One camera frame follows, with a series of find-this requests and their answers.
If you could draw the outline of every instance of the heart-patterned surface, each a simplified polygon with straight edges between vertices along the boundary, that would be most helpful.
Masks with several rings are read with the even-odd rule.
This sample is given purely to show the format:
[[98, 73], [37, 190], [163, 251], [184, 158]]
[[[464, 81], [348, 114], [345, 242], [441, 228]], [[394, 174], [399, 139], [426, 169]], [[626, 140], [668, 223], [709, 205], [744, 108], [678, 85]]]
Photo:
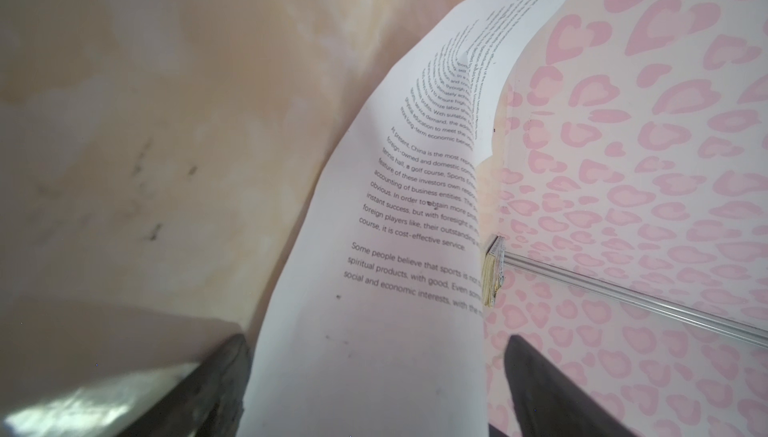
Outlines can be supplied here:
[[[766, 8], [567, 0], [507, 89], [510, 249], [768, 329]], [[768, 436], [768, 351], [524, 274], [499, 296], [495, 362], [521, 333], [638, 435]]]

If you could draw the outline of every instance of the white paper sheet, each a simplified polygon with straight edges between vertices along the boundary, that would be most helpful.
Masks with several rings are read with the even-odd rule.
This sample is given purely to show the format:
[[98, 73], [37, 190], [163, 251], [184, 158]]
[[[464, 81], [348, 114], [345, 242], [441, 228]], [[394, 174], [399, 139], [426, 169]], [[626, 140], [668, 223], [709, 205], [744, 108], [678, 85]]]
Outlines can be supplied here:
[[275, 288], [239, 436], [487, 434], [474, 166], [563, 2], [466, 0], [370, 96]]

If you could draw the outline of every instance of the silver metal rail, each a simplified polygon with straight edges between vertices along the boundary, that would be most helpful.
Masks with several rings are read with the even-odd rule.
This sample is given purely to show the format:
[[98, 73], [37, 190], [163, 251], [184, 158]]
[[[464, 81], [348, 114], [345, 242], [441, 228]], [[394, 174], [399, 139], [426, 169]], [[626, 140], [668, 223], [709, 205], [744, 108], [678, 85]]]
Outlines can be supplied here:
[[651, 312], [659, 313], [672, 319], [680, 320], [692, 326], [711, 330], [733, 337], [734, 339], [744, 340], [755, 346], [768, 349], [768, 331], [752, 327], [744, 323], [738, 323], [734, 320], [724, 319], [701, 312], [677, 303], [652, 297], [636, 290], [627, 289], [614, 283], [605, 282], [600, 279], [585, 277], [571, 270], [561, 269], [547, 263], [537, 262], [526, 257], [519, 256], [507, 251], [504, 254], [504, 265], [515, 267], [521, 270], [538, 274], [542, 277], [554, 279], [562, 283], [567, 283], [573, 287], [588, 290], [592, 293], [600, 294], [604, 297], [620, 300]]

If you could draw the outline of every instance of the metal strip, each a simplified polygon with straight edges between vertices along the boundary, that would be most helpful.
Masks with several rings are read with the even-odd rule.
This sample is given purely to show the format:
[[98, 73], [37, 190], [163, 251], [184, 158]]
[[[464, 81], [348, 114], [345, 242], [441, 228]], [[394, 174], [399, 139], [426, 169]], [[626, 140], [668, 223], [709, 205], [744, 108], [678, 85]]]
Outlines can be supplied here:
[[636, 290], [627, 289], [614, 283], [605, 282], [600, 279], [583, 276], [571, 270], [561, 269], [547, 263], [537, 262], [514, 253], [506, 252], [504, 255], [504, 265], [515, 267], [521, 270], [533, 272], [542, 277], [554, 279], [562, 283], [567, 283], [573, 287], [588, 290], [589, 292], [600, 294], [603, 297], [620, 300], [630, 303], [651, 312], [659, 313], [672, 319], [680, 320], [692, 326], [711, 330], [733, 337], [734, 339], [744, 340], [755, 346], [768, 349], [768, 331], [748, 326], [733, 320], [724, 319], [681, 306], [677, 303], [667, 302], [667, 300], [652, 297]]

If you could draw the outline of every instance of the paper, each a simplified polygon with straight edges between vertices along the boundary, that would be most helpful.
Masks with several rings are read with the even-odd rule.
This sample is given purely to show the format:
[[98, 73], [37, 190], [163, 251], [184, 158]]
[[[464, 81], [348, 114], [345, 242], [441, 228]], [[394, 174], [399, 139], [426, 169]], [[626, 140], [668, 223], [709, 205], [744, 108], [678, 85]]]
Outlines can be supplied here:
[[323, 170], [270, 300], [238, 435], [486, 435], [475, 165], [564, 0], [466, 0]]

